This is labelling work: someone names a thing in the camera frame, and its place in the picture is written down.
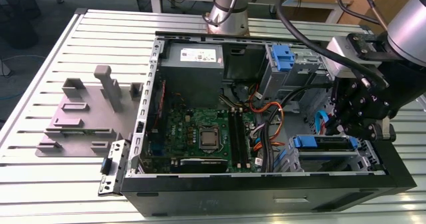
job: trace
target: electrical cable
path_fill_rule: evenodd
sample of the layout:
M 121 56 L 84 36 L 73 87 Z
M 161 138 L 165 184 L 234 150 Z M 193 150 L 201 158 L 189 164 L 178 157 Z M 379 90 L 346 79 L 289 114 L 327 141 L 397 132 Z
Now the electrical cable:
M 12 95 L 12 96 L 7 96 L 7 97 L 0 97 L 0 100 L 7 100 L 7 99 L 12 99 L 12 98 L 16 98 L 19 96 L 21 96 L 22 94 L 25 93 L 25 91 Z
M 263 140 L 263 128 L 261 129 L 261 132 L 259 132 L 259 142 L 265 143 L 265 140 Z M 269 166 L 267 165 L 269 152 L 267 152 L 267 149 L 265 147 L 261 150 L 262 150 L 262 163 L 261 163 L 259 172 L 266 173 L 269 171 L 269 168 L 267 168 L 267 166 Z
M 302 86 L 302 87 L 298 87 L 297 89 L 294 89 L 286 96 L 285 98 L 282 99 L 281 101 L 281 107 L 285 107 L 286 104 L 291 101 L 291 99 L 299 94 L 302 93 L 303 91 L 309 90 L 309 89 L 313 89 L 313 88 L 331 88 L 333 84 L 331 83 L 318 83 L 318 84 L 310 84 L 310 85 L 306 85 L 306 86 Z M 277 109 L 273 110 L 273 112 L 270 113 L 269 115 L 269 118 L 267 118 L 267 125 L 269 123 L 273 121 L 274 119 L 274 116 L 277 114 Z
M 230 3 L 230 6 L 229 6 L 229 10 L 228 10 L 228 13 L 225 15 L 225 17 L 222 18 L 222 20 L 220 22 L 214 22 L 209 17 L 206 17 L 205 14 L 202 14 L 202 19 L 205 20 L 205 22 L 210 25 L 214 25 L 214 26 L 218 26 L 220 24 L 222 24 L 230 17 L 232 13 L 233 13 L 233 9 L 235 7 L 235 3 L 237 3 L 237 0 L 232 0 L 232 3 Z
M 262 148 L 266 149 L 267 153 L 267 167 L 266 167 L 266 172 L 271 172 L 274 168 L 274 151 L 273 151 L 273 146 L 271 142 L 269 139 L 269 125 L 265 125 L 263 128 L 261 129 L 261 136 L 262 136 Z
M 281 101 L 281 107 L 285 107 L 286 104 L 291 101 L 291 99 L 293 99 L 299 93 L 302 93 L 303 91 L 306 91 L 306 90 L 309 90 L 309 89 L 311 89 L 311 88 L 331 88 L 331 86 L 333 86 L 333 84 L 330 84 L 330 83 L 321 83 L 321 84 L 310 84 L 310 85 L 306 85 L 306 86 L 302 86 L 302 87 L 294 89 L 294 90 L 285 96 L 285 98 L 282 99 L 282 101 Z M 273 112 L 271 112 L 270 115 L 269 115 L 269 118 L 267 118 L 267 120 L 266 120 L 266 122 L 265 122 L 265 126 L 263 126 L 263 128 L 262 128 L 262 130 L 261 130 L 263 134 L 265 134 L 265 132 L 269 132 L 269 125 L 270 125 L 270 123 L 271 123 L 271 121 L 273 121 L 273 119 L 274 119 L 274 116 L 275 116 L 275 114 L 277 114 L 277 111 L 278 111 L 278 109 L 274 109 Z M 270 143 L 270 139 L 269 139 L 269 138 L 262 138 L 262 139 L 261 139 L 261 143 L 262 143 L 262 146 L 263 146 L 263 147 L 270 147 L 270 149 L 271 149 L 271 143 Z
M 375 16 L 375 18 L 377 18 L 377 20 L 378 20 L 378 24 L 382 26 L 382 28 L 383 28 L 385 30 L 387 30 L 387 24 L 386 24 L 386 21 L 385 21 L 385 19 L 383 19 L 382 13 L 381 13 L 379 10 L 377 9 L 374 0 L 366 0 L 366 1 L 369 2 L 371 11 L 373 11 L 374 16 Z
M 230 108 L 241 108 L 242 106 L 238 106 L 234 104 L 225 95 L 218 95 L 220 100 L 230 107 Z
M 345 13 L 350 14 L 351 16 L 354 16 L 354 17 L 357 17 L 357 18 L 363 19 L 365 21 L 369 21 L 369 22 L 371 22 L 371 23 L 379 24 L 379 21 L 378 21 L 377 19 L 374 19 L 374 18 L 371 18 L 371 17 L 369 17 L 369 16 L 366 16 L 366 15 L 363 15 L 363 14 L 359 14 L 359 13 L 351 11 L 351 10 L 345 6 L 342 0 L 337 0 L 337 1 L 338 1 L 338 6 L 339 6 L 339 8 L 343 10 Z
M 193 7 L 194 7 L 194 5 L 196 5 L 197 2 L 198 2 L 198 1 L 194 1 L 194 2 L 192 3 L 192 6 L 189 7 L 189 9 L 186 9 L 186 10 L 184 10 L 182 7 L 180 7 L 180 6 L 177 6 L 177 5 L 174 5 L 174 6 L 176 6 L 176 8 L 180 9 L 181 13 L 185 14 L 188 11 L 190 11 L 190 10 L 193 9 Z
M 317 45 L 294 27 L 291 22 L 287 20 L 285 14 L 283 14 L 283 7 L 279 5 L 285 2 L 285 0 L 279 0 L 277 3 L 277 16 L 281 22 L 283 23 L 286 29 L 293 34 L 293 36 L 297 38 L 298 41 L 301 41 L 309 49 L 315 51 L 318 54 L 325 56 L 326 58 L 331 59 L 334 62 L 339 63 L 341 65 L 346 66 L 351 69 L 355 77 L 365 83 L 365 77 L 363 75 L 370 78 L 370 82 L 374 81 L 375 85 L 379 90 L 385 89 L 387 86 L 386 81 L 379 77 L 374 71 L 367 69 L 363 65 L 358 64 L 349 58 L 341 56 L 339 54 L 334 53 L 333 51 L 327 50 L 326 48 L 322 48 L 319 45 Z
M 46 59 L 46 57 L 40 56 L 40 55 L 17 55 L 17 56 L 13 56 L 13 57 L 11 57 L 11 58 L 3 59 L 3 61 L 8 61 L 9 59 L 20 58 L 20 57 L 37 57 L 37 58 L 44 58 L 44 59 Z

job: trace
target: orange wire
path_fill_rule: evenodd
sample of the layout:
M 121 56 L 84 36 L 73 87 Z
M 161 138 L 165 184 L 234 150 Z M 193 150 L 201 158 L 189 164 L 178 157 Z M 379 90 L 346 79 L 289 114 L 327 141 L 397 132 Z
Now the orange wire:
M 279 110 L 279 113 L 281 113 L 281 122 L 279 122 L 279 125 L 278 125 L 278 128 L 277 128 L 277 131 L 274 132 L 274 135 L 270 137 L 270 140 L 273 140 L 273 139 L 275 139 L 277 136 L 279 135 L 279 131 L 281 131 L 281 128 L 282 128 L 282 123 L 283 123 L 283 120 L 285 120 L 285 112 L 283 112 L 282 107 L 281 107 L 281 104 L 279 104 L 278 102 L 270 102 L 270 103 L 267 103 L 261 109 L 255 109 L 255 108 L 253 107 L 251 99 L 253 99 L 253 97 L 254 97 L 255 92 L 257 92 L 258 89 L 259 89 L 258 86 L 259 86 L 259 85 L 257 84 L 257 85 L 255 85 L 255 90 L 254 90 L 253 94 L 250 95 L 250 97 L 249 97 L 249 99 L 247 99 L 247 100 L 249 100 L 250 110 L 251 110 L 253 112 L 255 112 L 255 113 L 262 113 L 262 112 L 265 112 L 265 111 L 270 108 L 270 106 L 274 105 L 274 106 L 278 107 L 278 110 Z
M 273 146 L 283 146 L 285 145 L 285 143 L 281 143 L 281 142 L 271 142 L 271 145 Z M 257 151 L 258 149 L 261 149 L 262 148 L 262 143 L 261 142 L 258 142 L 255 145 L 254 145 L 254 147 L 253 147 L 253 151 Z

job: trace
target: slotted aluminum table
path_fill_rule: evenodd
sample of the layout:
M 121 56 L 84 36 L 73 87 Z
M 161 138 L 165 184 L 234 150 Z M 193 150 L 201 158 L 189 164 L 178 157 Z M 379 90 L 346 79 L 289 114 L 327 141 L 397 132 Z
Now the slotted aluminum table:
M 277 20 L 249 20 L 251 36 L 287 37 Z M 355 25 L 295 22 L 309 38 L 363 32 Z M 144 218 L 124 197 L 97 197 L 101 158 L 38 158 L 36 145 L 62 97 L 62 82 L 97 84 L 97 64 L 121 85 L 145 82 L 154 31 L 204 33 L 200 16 L 88 10 L 74 14 L 0 132 L 0 223 L 265 223 L 421 224 L 426 222 L 426 112 L 419 102 L 393 119 L 394 143 L 418 187 L 379 197 L 342 213 Z

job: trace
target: blue latch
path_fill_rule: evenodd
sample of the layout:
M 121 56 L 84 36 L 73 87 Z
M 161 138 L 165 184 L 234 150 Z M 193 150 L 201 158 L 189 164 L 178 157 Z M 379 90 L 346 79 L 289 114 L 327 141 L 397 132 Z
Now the blue latch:
M 293 141 L 297 148 L 315 148 L 318 146 L 314 136 L 297 136 Z
M 294 54 L 286 45 L 273 45 L 271 55 L 277 62 L 278 71 L 290 71 L 294 65 Z

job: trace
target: blue drive bracket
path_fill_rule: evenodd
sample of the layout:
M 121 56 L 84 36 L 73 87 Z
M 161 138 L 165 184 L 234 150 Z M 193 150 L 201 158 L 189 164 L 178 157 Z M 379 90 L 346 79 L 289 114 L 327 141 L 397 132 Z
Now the blue drive bracket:
M 297 148 L 315 148 L 317 147 L 317 141 L 314 136 L 297 136 L 293 138 L 294 145 Z
M 273 45 L 271 55 L 277 62 L 278 71 L 290 71 L 294 65 L 294 54 L 286 45 Z
M 294 142 L 294 146 L 297 148 L 317 148 L 318 144 L 317 144 L 317 140 L 315 140 L 315 135 L 314 136 L 295 136 L 293 138 L 293 142 Z M 349 142 L 351 144 L 353 149 L 358 148 L 358 140 L 354 137 L 349 137 Z

